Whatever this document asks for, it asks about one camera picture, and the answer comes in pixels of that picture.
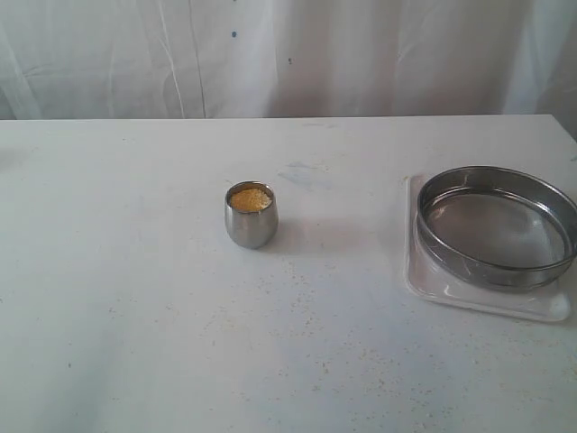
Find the stainless steel cup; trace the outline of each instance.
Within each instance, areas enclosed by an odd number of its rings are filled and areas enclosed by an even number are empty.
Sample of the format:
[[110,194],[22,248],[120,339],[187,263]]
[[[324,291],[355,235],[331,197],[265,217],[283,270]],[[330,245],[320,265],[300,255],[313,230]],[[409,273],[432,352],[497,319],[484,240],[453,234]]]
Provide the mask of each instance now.
[[[231,206],[234,194],[255,188],[269,196],[270,204],[266,208],[243,212]],[[224,197],[224,224],[231,239],[244,248],[256,249],[268,243],[279,227],[279,212],[272,188],[256,181],[241,182],[231,187]]]

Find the white backdrop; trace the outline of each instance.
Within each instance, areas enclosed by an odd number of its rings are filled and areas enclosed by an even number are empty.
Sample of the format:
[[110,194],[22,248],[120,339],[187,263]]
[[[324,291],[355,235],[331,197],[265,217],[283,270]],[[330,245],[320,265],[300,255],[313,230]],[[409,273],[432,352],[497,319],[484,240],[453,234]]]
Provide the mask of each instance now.
[[0,118],[553,113],[575,0],[0,0]]

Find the white table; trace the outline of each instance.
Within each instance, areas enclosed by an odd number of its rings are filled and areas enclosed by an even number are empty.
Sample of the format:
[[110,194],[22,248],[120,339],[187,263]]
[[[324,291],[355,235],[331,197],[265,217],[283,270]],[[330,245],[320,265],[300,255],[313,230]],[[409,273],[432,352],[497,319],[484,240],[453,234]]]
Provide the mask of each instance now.
[[[430,304],[403,260],[407,176],[577,198],[576,156],[550,116],[2,122],[0,431],[575,431],[575,316]],[[278,197],[258,252],[240,180]]]

